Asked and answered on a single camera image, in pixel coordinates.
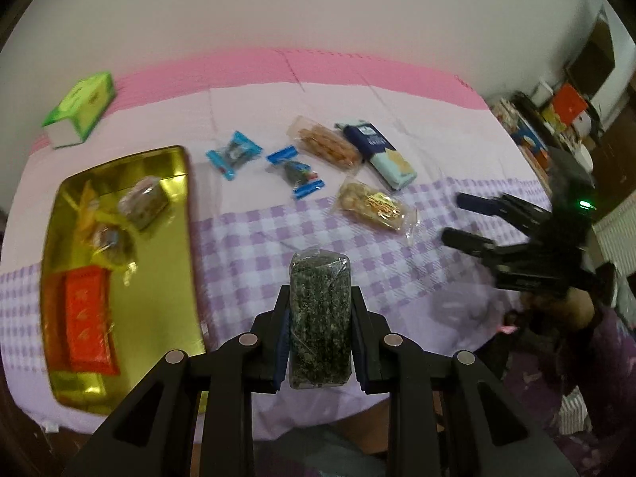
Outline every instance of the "red package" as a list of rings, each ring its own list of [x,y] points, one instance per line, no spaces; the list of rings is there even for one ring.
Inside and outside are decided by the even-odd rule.
[[[97,266],[66,275],[66,338],[73,371],[119,374],[108,331],[109,276]]]
[[[552,107],[565,127],[569,127],[574,119],[588,108],[588,103],[570,84],[565,82],[554,95]]]

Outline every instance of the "gold tray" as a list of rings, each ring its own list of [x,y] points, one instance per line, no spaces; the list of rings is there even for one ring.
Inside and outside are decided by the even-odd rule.
[[[110,273],[108,310],[120,374],[72,372],[56,353],[68,349],[64,271],[91,264],[91,252],[74,240],[84,183],[112,201],[147,175],[161,179],[170,205],[136,240],[137,270],[125,281]],[[169,350],[205,351],[196,308],[190,256],[188,155],[167,147],[116,159],[63,181],[48,224],[42,262],[40,303],[45,356],[55,399],[66,406],[109,414]]]

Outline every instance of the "wrapped pastry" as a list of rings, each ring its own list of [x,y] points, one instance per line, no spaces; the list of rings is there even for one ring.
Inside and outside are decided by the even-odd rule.
[[[362,155],[341,135],[303,116],[294,120],[287,134],[300,149],[310,152],[342,170],[357,169]]]
[[[150,224],[169,203],[158,177],[148,175],[120,199],[119,213],[139,231]]]
[[[379,130],[369,122],[336,124],[348,139],[369,161],[393,190],[400,190],[411,183],[417,173]]]
[[[408,241],[418,225],[417,209],[353,178],[347,178],[338,190],[334,207],[359,221],[401,233]]]
[[[351,375],[351,262],[343,254],[307,249],[289,266],[294,389],[343,385]]]

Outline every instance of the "blue packaged snack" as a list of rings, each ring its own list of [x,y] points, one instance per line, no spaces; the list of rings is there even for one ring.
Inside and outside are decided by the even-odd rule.
[[[236,131],[227,146],[217,151],[207,151],[206,156],[221,171],[224,178],[231,181],[236,176],[235,170],[238,167],[254,159],[261,152],[262,148],[243,133]]]
[[[393,190],[400,190],[417,177],[409,162],[396,151],[379,130],[369,122],[336,124],[345,138],[369,161]]]
[[[324,186],[324,181],[312,168],[294,159],[298,151],[290,145],[267,156],[267,161],[276,167],[281,167],[287,182],[293,188],[294,199],[302,199]]]

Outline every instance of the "plastic wrapper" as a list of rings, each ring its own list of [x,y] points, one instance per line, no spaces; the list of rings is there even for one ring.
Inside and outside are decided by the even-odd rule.
[[[343,254],[307,249],[289,266],[294,389],[343,385],[351,375],[351,262]]]
[[[502,127],[513,135],[519,130],[519,115],[514,106],[505,98],[500,98],[491,107],[492,114]]]
[[[66,340],[72,371],[119,374],[108,314],[109,273],[87,266],[66,273]]]
[[[130,271],[131,264],[135,264],[132,237],[116,224],[98,224],[91,247],[91,262],[100,267],[111,271]]]
[[[341,170],[357,170],[362,163],[360,152],[341,134],[304,116],[294,120],[287,135],[299,149],[310,152]]]
[[[99,200],[93,184],[88,180],[84,183],[78,207],[78,221],[75,226],[75,241],[88,245],[97,226],[97,210]]]
[[[144,229],[168,205],[158,177],[146,176],[120,199],[119,213],[138,230]]]
[[[221,171],[225,179],[232,181],[236,176],[236,170],[250,159],[259,156],[261,152],[263,152],[262,148],[243,133],[236,131],[226,147],[217,151],[208,151],[206,156]]]
[[[419,226],[416,208],[353,178],[347,178],[338,190],[334,209],[357,221],[400,233],[408,243]]]
[[[400,190],[411,183],[417,172],[402,157],[389,140],[369,122],[336,124],[345,138],[360,151],[393,190]]]
[[[293,188],[294,199],[302,199],[324,187],[324,181],[312,170],[312,167],[298,159],[298,151],[290,145],[267,156]]]

